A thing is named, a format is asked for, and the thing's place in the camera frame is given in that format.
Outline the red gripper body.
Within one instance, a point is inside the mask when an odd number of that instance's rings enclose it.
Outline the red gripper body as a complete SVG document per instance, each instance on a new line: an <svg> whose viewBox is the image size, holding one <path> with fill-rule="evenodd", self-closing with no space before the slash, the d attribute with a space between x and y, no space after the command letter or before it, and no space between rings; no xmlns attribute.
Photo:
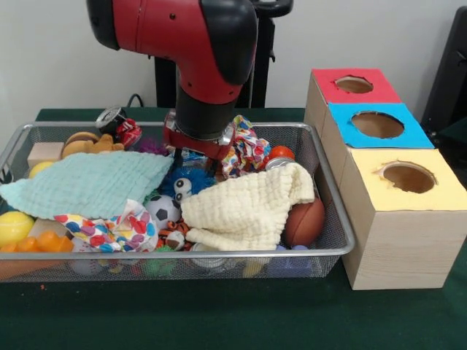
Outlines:
<svg viewBox="0 0 467 350"><path fill-rule="evenodd" d="M223 131L218 139L200 140L186 136L178 131L176 126L164 125L164 141L176 149L189 149L201 153L213 160L223 160L231 150L235 136L232 123Z"/></svg>

